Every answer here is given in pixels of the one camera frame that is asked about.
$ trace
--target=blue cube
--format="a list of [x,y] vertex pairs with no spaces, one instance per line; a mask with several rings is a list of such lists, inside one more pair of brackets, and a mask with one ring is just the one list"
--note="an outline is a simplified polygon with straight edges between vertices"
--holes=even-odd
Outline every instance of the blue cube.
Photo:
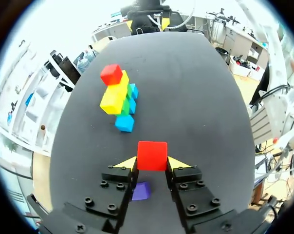
[[135,110],[136,110],[136,102],[134,98],[131,97],[131,99],[129,100],[129,113],[133,115],[135,114]]
[[132,88],[132,97],[135,99],[138,98],[138,94],[139,94],[139,91],[138,91],[138,88],[135,84],[130,84],[131,88]]
[[134,127],[134,119],[131,115],[127,116],[118,116],[116,118],[115,126],[117,129],[119,129],[121,132],[128,132],[131,133],[133,131]]

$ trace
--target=black tabletop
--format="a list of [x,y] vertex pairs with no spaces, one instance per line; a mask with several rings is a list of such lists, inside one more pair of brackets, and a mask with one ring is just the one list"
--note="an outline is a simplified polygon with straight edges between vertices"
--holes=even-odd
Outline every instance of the black tabletop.
[[[99,107],[102,69],[126,70],[140,91],[132,133],[114,126]],[[101,171],[137,153],[139,141],[165,141],[168,155],[201,169],[221,210],[246,209],[254,183],[254,142],[238,86],[203,35],[163,32],[112,41],[81,76],[63,112],[50,167],[53,208],[98,188]],[[140,171],[151,198],[129,204],[122,234],[180,234],[184,230],[164,172]]]

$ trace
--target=bolt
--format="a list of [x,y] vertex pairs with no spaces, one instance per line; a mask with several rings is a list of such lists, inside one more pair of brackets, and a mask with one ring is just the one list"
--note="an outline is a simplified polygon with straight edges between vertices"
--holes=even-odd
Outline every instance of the bolt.
[[221,201],[218,198],[213,198],[211,202],[214,206],[219,206],[221,203]]
[[125,189],[124,184],[123,184],[123,183],[118,183],[118,184],[117,184],[117,189],[118,189],[118,190],[124,190],[124,189]]
[[198,181],[197,181],[197,185],[198,185],[199,187],[204,187],[204,181],[203,181],[203,180],[198,180]]
[[90,197],[86,197],[86,198],[84,198],[84,203],[85,203],[85,205],[87,205],[87,206],[93,206],[93,205],[94,205],[94,201],[93,201],[93,199],[90,198]]
[[221,228],[223,229],[223,231],[229,232],[232,230],[232,225],[228,221],[225,221],[221,224]]
[[188,213],[193,213],[195,211],[197,211],[198,207],[195,204],[190,204],[189,206],[187,206],[187,211]]
[[109,204],[107,207],[108,211],[115,212],[117,210],[117,206],[115,204]]
[[85,233],[86,231],[86,227],[84,224],[82,223],[78,223],[76,226],[75,226],[75,232],[76,233]]
[[107,181],[105,181],[105,180],[102,180],[102,181],[100,182],[100,186],[102,186],[103,188],[105,188],[105,187],[108,187],[108,186],[109,186],[109,184],[108,184],[108,182],[107,182]]
[[185,184],[185,183],[180,184],[180,190],[186,190],[186,189],[188,189],[188,184]]

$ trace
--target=white shelf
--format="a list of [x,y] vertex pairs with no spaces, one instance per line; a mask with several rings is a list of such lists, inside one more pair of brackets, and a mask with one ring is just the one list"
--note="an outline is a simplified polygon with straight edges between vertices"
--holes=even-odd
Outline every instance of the white shelf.
[[35,70],[35,72],[30,76],[30,78],[24,84],[23,89],[18,95],[18,101],[16,103],[15,109],[12,114],[12,120],[9,125],[9,132],[13,133],[13,128],[16,123],[16,119],[18,119],[18,115],[21,114],[23,116],[25,108],[21,108],[23,105],[26,106],[25,101],[29,97],[29,95],[34,91],[34,89],[38,86],[41,81],[41,78],[44,77],[44,73],[41,68]]
[[[60,83],[72,88],[74,84],[50,55],[34,60],[34,56],[28,58],[31,63],[26,61],[25,69],[25,63],[21,64],[18,61],[26,54],[27,49],[28,47],[17,55],[11,68],[2,75],[4,77],[0,82],[0,133],[28,150],[51,156],[56,129],[70,96]],[[47,61],[60,74],[58,78],[45,69],[44,63]],[[8,123],[7,113],[11,110],[11,102],[16,101],[12,118]],[[46,134],[38,142],[42,124],[47,126]]]
[[35,145],[30,145],[30,144],[20,140],[19,138],[15,137],[14,135],[10,134],[8,131],[3,129],[1,126],[0,126],[0,133],[2,135],[4,135],[6,138],[10,139],[11,141],[15,142],[16,144],[18,144],[28,150],[31,150],[31,151],[36,152],[38,154],[42,154],[44,156],[48,156],[48,157],[51,156],[51,152],[47,152],[45,150],[42,150],[41,147],[37,147]]
[[54,80],[53,82],[51,82],[50,87],[49,87],[50,88],[49,93],[48,93],[48,95],[46,95],[43,98],[43,102],[40,103],[40,107],[39,107],[40,111],[36,112],[37,120],[35,121],[34,129],[33,129],[34,134],[32,135],[31,141],[30,141],[32,144],[36,143],[37,134],[38,134],[38,131],[39,131],[40,127],[41,127],[41,123],[42,123],[44,113],[45,113],[45,111],[46,111],[46,109],[47,109],[47,107],[49,105],[50,100],[52,99],[52,96],[53,96],[55,90],[57,89],[57,87],[59,85],[59,81],[60,81],[60,78],[58,78],[58,79]]

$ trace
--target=cube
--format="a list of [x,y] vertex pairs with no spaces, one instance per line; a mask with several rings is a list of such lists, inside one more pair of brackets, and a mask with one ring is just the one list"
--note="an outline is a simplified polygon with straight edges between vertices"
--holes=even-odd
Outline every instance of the cube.
[[139,91],[138,91],[138,88],[135,84],[130,84],[131,88],[132,88],[132,97],[135,99],[138,98],[138,95],[139,95]]
[[128,92],[127,92],[127,98],[130,100],[132,97],[132,88],[130,84],[128,84]]
[[122,111],[123,100],[118,93],[106,89],[99,106],[108,115],[119,115]]
[[122,71],[122,78],[118,84],[109,85],[107,87],[111,92],[118,93],[122,100],[126,99],[128,93],[129,77],[126,71]]
[[116,118],[116,122],[114,125],[121,132],[131,133],[134,127],[134,119],[131,115],[127,115],[127,116],[120,115]]
[[122,71],[118,64],[111,64],[104,67],[100,77],[106,85],[119,84],[122,77]]
[[167,143],[139,141],[137,149],[137,169],[165,171],[167,161]]
[[136,102],[134,98],[131,97],[131,99],[129,100],[129,113],[133,115],[135,114],[135,110],[136,110]]
[[129,100],[126,98],[123,101],[122,110],[121,110],[121,113],[119,115],[127,116],[128,114],[129,114]]
[[146,200],[150,197],[151,190],[148,182],[137,183],[133,192],[132,201]]

